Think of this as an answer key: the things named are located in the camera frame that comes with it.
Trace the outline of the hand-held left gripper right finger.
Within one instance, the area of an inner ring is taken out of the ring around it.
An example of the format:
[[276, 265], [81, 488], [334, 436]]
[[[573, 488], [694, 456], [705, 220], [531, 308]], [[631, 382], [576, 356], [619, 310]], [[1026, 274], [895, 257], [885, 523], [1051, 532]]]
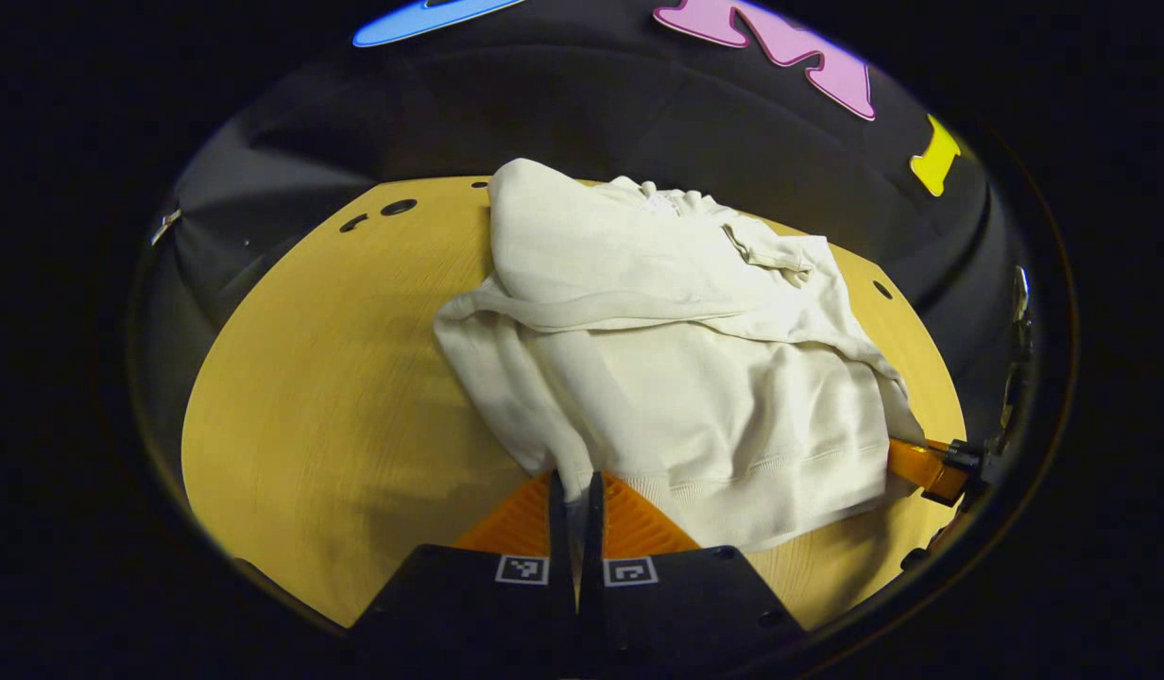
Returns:
[[579, 636], [599, 680], [726, 680], [805, 638], [741, 551], [694, 541], [617, 475], [594, 475], [587, 516]]

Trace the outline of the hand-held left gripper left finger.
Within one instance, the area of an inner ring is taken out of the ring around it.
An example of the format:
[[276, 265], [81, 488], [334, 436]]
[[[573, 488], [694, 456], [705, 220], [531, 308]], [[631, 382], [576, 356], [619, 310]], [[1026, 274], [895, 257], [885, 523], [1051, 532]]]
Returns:
[[354, 680], [560, 680], [576, 615], [563, 484], [518, 487], [453, 545], [419, 545], [350, 629]]

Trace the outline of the black backdrop cloth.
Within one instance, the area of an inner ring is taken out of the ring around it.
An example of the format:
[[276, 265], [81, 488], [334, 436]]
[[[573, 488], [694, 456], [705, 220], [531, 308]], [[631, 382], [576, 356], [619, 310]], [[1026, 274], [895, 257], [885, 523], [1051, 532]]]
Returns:
[[230, 116], [180, 172], [139, 310], [140, 415], [176, 453], [197, 371], [246, 293], [379, 182], [485, 176], [514, 158], [711, 194], [883, 268], [953, 378], [972, 439], [1000, 426], [1015, 268], [975, 156], [934, 196], [910, 160], [927, 105], [875, 66], [875, 116], [773, 64], [656, 22], [670, 0], [524, 0], [386, 47], [343, 42]]

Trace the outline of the cream white sweatshirt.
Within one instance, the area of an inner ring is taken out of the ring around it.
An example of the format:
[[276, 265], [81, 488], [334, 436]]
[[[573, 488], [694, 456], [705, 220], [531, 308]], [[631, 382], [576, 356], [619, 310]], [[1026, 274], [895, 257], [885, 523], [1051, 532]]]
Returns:
[[758, 552], [896, 489], [889, 444], [924, 432], [826, 238], [526, 158], [488, 198], [491, 271], [439, 309], [436, 341], [508, 455], [559, 473], [572, 507], [604, 472], [700, 545]]

